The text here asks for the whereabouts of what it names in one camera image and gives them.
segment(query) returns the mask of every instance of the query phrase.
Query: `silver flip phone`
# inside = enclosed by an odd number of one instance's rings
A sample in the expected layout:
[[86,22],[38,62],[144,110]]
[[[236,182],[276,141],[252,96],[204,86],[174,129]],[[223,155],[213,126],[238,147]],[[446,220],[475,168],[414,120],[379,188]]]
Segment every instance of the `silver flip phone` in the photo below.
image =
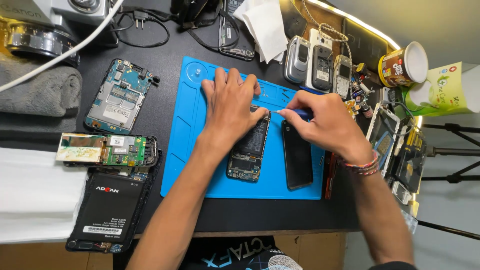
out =
[[285,62],[285,79],[292,83],[301,83],[307,77],[310,42],[300,36],[294,36],[288,44]]

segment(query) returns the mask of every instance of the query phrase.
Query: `blue silicone repair mat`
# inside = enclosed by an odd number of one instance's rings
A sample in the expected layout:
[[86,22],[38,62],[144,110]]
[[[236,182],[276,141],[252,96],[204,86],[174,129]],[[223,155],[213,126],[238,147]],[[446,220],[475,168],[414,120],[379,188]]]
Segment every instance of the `blue silicone repair mat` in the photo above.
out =
[[[200,83],[203,79],[213,80],[217,67],[191,57],[183,57],[160,191],[162,196],[167,195],[185,166],[195,140],[205,125],[207,105]],[[295,91],[291,89],[262,80],[258,80],[258,82],[262,94],[255,96],[252,103],[270,111],[285,108],[295,94]],[[282,121],[283,118],[280,115],[272,113],[258,182],[250,183],[227,178],[228,159],[225,157],[213,175],[206,197],[319,200],[322,197],[325,151],[312,146],[313,184],[289,190],[285,176]]]

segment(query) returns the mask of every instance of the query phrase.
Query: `left hand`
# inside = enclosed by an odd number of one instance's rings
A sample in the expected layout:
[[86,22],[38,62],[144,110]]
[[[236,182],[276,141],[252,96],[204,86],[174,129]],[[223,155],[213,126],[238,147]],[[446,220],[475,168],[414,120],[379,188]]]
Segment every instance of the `left hand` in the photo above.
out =
[[210,146],[227,154],[268,110],[259,108],[250,112],[253,95],[260,94],[260,85],[253,74],[245,81],[236,68],[215,70],[215,81],[203,80],[202,89],[207,99],[205,127],[197,140],[208,141]]

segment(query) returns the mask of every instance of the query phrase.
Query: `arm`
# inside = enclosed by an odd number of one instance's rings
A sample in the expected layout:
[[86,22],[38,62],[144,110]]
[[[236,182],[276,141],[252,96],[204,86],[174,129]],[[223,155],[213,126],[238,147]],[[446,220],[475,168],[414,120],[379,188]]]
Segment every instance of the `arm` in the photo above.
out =
[[178,269],[185,255],[210,179],[223,157],[268,110],[250,113],[260,93],[254,75],[245,82],[236,69],[215,70],[215,82],[202,81],[208,105],[205,127],[190,158],[158,206],[127,266],[130,270]]
[[[314,119],[306,122],[294,111],[310,107]],[[307,141],[342,156],[350,164],[373,159],[372,147],[345,110],[337,94],[323,96],[298,91],[280,114]],[[387,184],[380,173],[363,176],[352,173],[360,226],[377,264],[403,261],[413,264],[412,239]]]

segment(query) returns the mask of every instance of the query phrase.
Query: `barcode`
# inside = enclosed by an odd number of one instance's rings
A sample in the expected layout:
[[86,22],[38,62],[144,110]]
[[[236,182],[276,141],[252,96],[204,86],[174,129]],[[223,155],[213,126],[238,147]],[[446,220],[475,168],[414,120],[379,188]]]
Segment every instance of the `barcode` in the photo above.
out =
[[101,233],[101,234],[114,234],[120,235],[122,229],[112,229],[112,228],[104,228],[104,227],[94,227],[94,226],[85,226],[83,232],[84,233]]

